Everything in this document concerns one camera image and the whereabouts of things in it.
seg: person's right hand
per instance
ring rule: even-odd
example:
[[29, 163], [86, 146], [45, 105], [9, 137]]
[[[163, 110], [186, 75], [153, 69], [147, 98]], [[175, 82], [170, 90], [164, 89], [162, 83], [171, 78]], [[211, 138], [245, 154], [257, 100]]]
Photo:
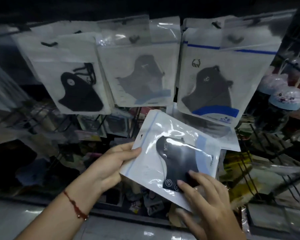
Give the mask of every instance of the person's right hand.
[[202, 221], [197, 224], [183, 209], [177, 209], [176, 213], [194, 237], [198, 240], [246, 240], [230, 207], [227, 188], [207, 174], [193, 171], [189, 174], [204, 188], [206, 197], [181, 180], [178, 186]]

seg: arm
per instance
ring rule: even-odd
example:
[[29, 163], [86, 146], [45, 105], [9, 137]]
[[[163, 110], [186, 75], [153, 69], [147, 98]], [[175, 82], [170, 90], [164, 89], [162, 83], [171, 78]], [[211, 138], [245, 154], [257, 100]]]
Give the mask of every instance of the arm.
[[[133, 142], [111, 148], [65, 189], [81, 212], [88, 215], [100, 195], [121, 181], [122, 163], [141, 152], [141, 148], [131, 150], [132, 145]], [[70, 240], [83, 222], [66, 195], [61, 193], [16, 240]]]
[[193, 211], [201, 218], [197, 224], [192, 217], [182, 209], [177, 209], [184, 224], [198, 240], [246, 240], [230, 206], [228, 189], [215, 178], [189, 171], [204, 189], [205, 198], [187, 183], [178, 180], [178, 186], [193, 207]]

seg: forearm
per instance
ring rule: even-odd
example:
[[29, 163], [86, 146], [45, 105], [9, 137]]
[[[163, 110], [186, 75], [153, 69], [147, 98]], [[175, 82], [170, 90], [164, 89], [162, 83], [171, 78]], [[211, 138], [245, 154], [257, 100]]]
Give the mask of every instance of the forearm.
[[[100, 181], [85, 172], [67, 188], [69, 197], [84, 214], [89, 214], [101, 195]], [[44, 211], [16, 238], [16, 240], [72, 239], [84, 220], [78, 218], [73, 205], [64, 193], [58, 195]]]

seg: hand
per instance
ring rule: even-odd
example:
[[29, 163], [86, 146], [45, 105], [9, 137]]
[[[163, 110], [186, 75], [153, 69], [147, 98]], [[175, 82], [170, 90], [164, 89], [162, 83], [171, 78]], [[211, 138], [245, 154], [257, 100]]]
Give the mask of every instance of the hand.
[[207, 174], [193, 171], [189, 171], [189, 174], [204, 188], [206, 199], [196, 189], [181, 180], [178, 180], [178, 186], [201, 218], [201, 223], [197, 224], [183, 209], [176, 209], [176, 213], [195, 238], [198, 240], [246, 240], [232, 212], [227, 188]]
[[123, 162], [136, 158], [141, 153], [141, 147], [131, 149], [133, 143], [134, 142], [130, 142], [112, 147], [84, 172], [84, 174], [91, 174], [97, 177], [101, 193], [121, 181], [119, 171]]

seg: red item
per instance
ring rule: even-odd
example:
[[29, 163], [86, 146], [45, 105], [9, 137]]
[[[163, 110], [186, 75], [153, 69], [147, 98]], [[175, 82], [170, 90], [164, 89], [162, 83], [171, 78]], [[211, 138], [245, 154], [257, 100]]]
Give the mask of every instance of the red item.
[[74, 208], [74, 211], [75, 213], [77, 214], [78, 218], [82, 218], [84, 219], [85, 221], [88, 219], [88, 215], [84, 214], [80, 209], [79, 207], [76, 205], [76, 202], [72, 199], [70, 199], [68, 193], [64, 190], [63, 193], [68, 197], [70, 203], [73, 205], [73, 208]]

